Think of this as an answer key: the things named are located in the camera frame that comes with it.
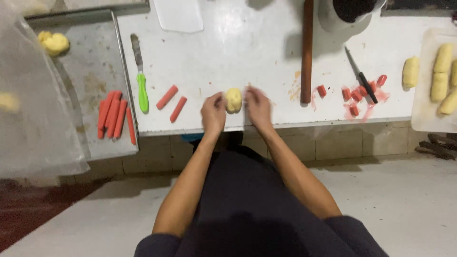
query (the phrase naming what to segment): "white plastic scraper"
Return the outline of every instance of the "white plastic scraper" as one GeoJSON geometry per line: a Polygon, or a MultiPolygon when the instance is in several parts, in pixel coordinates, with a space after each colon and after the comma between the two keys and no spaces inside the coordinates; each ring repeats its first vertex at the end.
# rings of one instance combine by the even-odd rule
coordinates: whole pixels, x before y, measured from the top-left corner
{"type": "Polygon", "coordinates": [[[154,0],[154,6],[164,30],[185,33],[203,30],[198,0],[154,0]]]}

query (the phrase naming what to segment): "metal baking tray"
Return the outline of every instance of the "metal baking tray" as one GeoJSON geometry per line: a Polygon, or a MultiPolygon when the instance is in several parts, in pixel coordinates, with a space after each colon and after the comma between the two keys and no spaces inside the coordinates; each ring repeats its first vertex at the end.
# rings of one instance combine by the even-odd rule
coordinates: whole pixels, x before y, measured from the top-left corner
{"type": "Polygon", "coordinates": [[[119,139],[97,138],[98,108],[111,90],[121,90],[132,109],[135,137],[138,129],[132,105],[122,42],[117,18],[109,9],[72,12],[26,19],[36,34],[41,31],[62,33],[70,49],[51,58],[68,92],[72,118],[88,161],[133,155],[133,145],[125,118],[119,139]]]}

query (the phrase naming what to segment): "white table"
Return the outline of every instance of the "white table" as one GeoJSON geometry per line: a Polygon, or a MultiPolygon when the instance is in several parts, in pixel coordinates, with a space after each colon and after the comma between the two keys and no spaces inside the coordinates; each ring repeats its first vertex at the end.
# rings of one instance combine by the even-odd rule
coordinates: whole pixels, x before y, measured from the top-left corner
{"type": "MultiPolygon", "coordinates": [[[[245,0],[199,1],[205,27],[199,33],[162,30],[152,3],[149,14],[118,18],[142,136],[201,132],[199,111],[205,97],[230,87],[243,89],[249,83],[271,99],[276,128],[361,122],[366,101],[358,104],[361,112],[355,121],[345,118],[341,87],[359,85],[344,52],[346,41],[368,80],[388,76],[382,90],[390,93],[390,98],[375,106],[366,122],[408,120],[414,89],[404,91],[401,86],[404,61],[419,56],[422,35],[428,28],[456,29],[450,18],[380,17],[377,12],[345,32],[329,34],[319,23],[315,1],[312,88],[323,84],[330,89],[324,99],[316,94],[314,110],[300,104],[300,76],[296,76],[301,70],[303,3],[276,0],[255,10],[245,0]],[[131,33],[140,40],[150,106],[147,114],[138,104],[131,33]],[[179,92],[165,108],[157,110],[155,104],[173,84],[179,92]],[[181,96],[188,98],[187,104],[171,123],[170,115],[181,96]]],[[[243,130],[245,125],[250,123],[242,109],[227,115],[225,131],[243,130]]]]}

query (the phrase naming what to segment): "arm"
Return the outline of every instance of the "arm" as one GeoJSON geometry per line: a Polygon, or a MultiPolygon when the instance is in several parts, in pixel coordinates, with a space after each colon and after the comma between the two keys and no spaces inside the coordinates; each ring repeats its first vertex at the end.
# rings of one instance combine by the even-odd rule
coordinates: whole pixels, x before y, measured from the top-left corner
{"type": "Polygon", "coordinates": [[[202,107],[202,121],[205,135],[162,202],[153,233],[182,237],[192,221],[214,146],[225,126],[225,99],[221,92],[206,99],[202,107]]]}
{"type": "Polygon", "coordinates": [[[289,149],[271,124],[270,100],[253,87],[246,91],[248,115],[264,139],[284,184],[312,213],[321,219],[341,212],[327,188],[289,149]]]}

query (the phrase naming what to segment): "knife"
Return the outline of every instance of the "knife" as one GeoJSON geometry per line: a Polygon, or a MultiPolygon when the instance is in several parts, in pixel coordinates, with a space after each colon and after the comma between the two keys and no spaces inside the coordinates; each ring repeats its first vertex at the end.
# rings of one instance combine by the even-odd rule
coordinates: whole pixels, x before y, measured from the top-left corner
{"type": "Polygon", "coordinates": [[[140,41],[135,34],[130,35],[132,41],[133,54],[135,55],[135,63],[138,68],[137,82],[138,82],[138,101],[142,112],[149,110],[148,94],[146,93],[146,77],[143,74],[143,59],[141,58],[140,41]]]}
{"type": "Polygon", "coordinates": [[[373,103],[376,104],[377,103],[376,96],[374,96],[373,89],[368,84],[368,81],[365,78],[365,75],[359,70],[359,67],[357,67],[356,62],[354,61],[354,59],[352,58],[351,53],[349,52],[349,49],[346,46],[344,46],[344,49],[346,50],[346,54],[347,54],[347,57],[349,58],[349,62],[353,65],[354,69],[356,70],[356,73],[359,75],[359,78],[362,81],[363,87],[365,87],[368,95],[373,100],[373,103]]]}

